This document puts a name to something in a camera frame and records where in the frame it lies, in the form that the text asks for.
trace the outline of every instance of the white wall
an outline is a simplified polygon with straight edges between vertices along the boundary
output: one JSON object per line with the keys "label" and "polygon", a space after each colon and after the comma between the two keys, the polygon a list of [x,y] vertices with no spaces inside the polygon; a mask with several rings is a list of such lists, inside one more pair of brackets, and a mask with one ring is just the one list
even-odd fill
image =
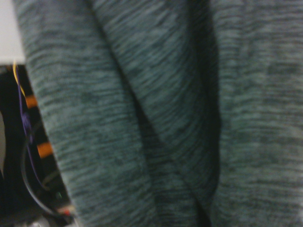
{"label": "white wall", "polygon": [[24,64],[20,34],[12,0],[0,0],[0,65],[9,65],[16,60]]}

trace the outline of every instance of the black cable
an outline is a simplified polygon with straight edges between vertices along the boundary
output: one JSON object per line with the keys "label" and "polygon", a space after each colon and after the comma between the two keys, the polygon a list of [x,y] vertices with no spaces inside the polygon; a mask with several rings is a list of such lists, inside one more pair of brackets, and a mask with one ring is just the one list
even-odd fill
{"label": "black cable", "polygon": [[58,213],[57,211],[47,207],[44,205],[44,203],[42,203],[38,197],[35,195],[35,193],[33,192],[28,179],[27,179],[27,173],[26,173],[26,168],[25,168],[25,158],[26,158],[26,154],[27,154],[27,146],[29,144],[30,141],[30,137],[33,137],[35,135],[35,133],[37,132],[37,130],[42,126],[42,122],[41,120],[34,125],[32,131],[30,132],[30,134],[26,137],[26,141],[24,143],[23,146],[23,150],[21,153],[21,174],[22,174],[22,178],[24,181],[24,184],[29,192],[29,194],[32,196],[32,198],[34,199],[34,201],[48,214],[53,215],[53,216],[61,216],[60,213]]}

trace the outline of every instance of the yellow wire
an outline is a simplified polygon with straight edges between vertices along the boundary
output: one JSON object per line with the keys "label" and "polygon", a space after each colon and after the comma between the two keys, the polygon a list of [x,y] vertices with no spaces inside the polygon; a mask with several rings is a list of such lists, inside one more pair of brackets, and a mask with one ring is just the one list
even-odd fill
{"label": "yellow wire", "polygon": [[[19,85],[19,83],[18,83],[18,77],[17,77],[17,71],[16,71],[16,67],[17,67],[16,61],[14,61],[14,65],[13,65],[14,77],[15,77],[15,80],[16,80],[17,84]],[[23,95],[24,95],[24,97],[25,97],[25,93],[24,93],[24,90],[23,90],[23,88],[21,87],[21,85],[20,85],[20,88],[21,88],[21,92],[22,92],[22,94],[23,94]]]}

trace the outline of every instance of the heathered fabric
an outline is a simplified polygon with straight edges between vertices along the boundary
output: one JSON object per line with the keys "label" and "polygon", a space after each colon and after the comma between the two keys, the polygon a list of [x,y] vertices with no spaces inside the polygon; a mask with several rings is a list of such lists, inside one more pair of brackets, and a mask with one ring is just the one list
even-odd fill
{"label": "heathered fabric", "polygon": [[215,227],[303,226],[303,1],[213,0],[221,175]]}
{"label": "heathered fabric", "polygon": [[84,226],[303,225],[303,1],[15,3]]}
{"label": "heathered fabric", "polygon": [[200,207],[209,212],[218,181],[216,121],[187,2],[15,4],[32,87],[84,226],[207,226]]}

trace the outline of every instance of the wire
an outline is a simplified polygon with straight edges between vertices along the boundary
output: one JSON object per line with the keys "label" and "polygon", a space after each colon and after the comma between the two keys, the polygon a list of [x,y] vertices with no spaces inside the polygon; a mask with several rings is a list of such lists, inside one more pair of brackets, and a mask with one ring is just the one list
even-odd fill
{"label": "wire", "polygon": [[35,195],[35,193],[33,192],[28,179],[27,179],[27,173],[26,173],[26,167],[25,167],[25,158],[26,158],[26,154],[27,154],[27,147],[28,144],[30,142],[30,136],[34,136],[34,134],[36,133],[36,131],[42,126],[42,122],[41,120],[35,124],[35,126],[33,127],[33,130],[30,132],[29,136],[26,137],[26,141],[24,143],[23,149],[22,149],[22,153],[21,153],[21,174],[22,174],[22,178],[24,181],[24,184],[29,192],[29,194],[32,196],[32,198],[34,199],[34,201],[48,214],[53,215],[53,216],[62,216],[61,214],[59,214],[58,212],[56,212],[55,210],[45,206],[40,200],[39,198]]}
{"label": "wire", "polygon": [[44,180],[42,181],[42,185],[45,190],[50,191],[51,189],[47,186],[49,182],[51,182],[53,179],[55,179],[57,176],[59,176],[60,173],[58,170],[53,171],[51,174],[47,175]]}
{"label": "wire", "polygon": [[[31,129],[31,125],[30,125],[29,115],[27,113],[23,113],[21,91],[23,92],[23,94],[24,94],[24,91],[23,91],[23,89],[20,85],[20,79],[19,79],[19,74],[18,74],[16,62],[14,62],[14,65],[13,65],[13,72],[14,72],[15,80],[16,80],[17,85],[18,85],[19,106],[20,106],[20,115],[21,115],[23,130],[24,130],[25,136],[27,136],[28,131],[31,131],[32,129]],[[30,152],[29,144],[31,144],[31,143],[33,143],[33,136],[29,136],[29,143],[27,144],[28,156],[29,156],[29,160],[30,160],[30,163],[32,165],[32,168],[33,168],[33,171],[34,171],[34,174],[35,174],[35,177],[36,177],[37,181],[39,182],[40,186],[43,189],[45,189],[43,187],[39,177],[38,177],[38,174],[37,174],[37,171],[36,171],[36,168],[35,168],[35,165],[34,165],[33,157],[32,157],[32,154]]]}
{"label": "wire", "polygon": [[15,80],[16,80],[16,83],[18,84],[18,86],[20,86],[20,90],[21,90],[23,96],[25,97],[24,90],[23,90],[23,88],[21,87],[21,85],[19,85],[19,79],[18,79],[18,77],[17,77],[16,66],[17,66],[16,61],[14,61],[14,64],[13,64],[14,77],[15,77]]}

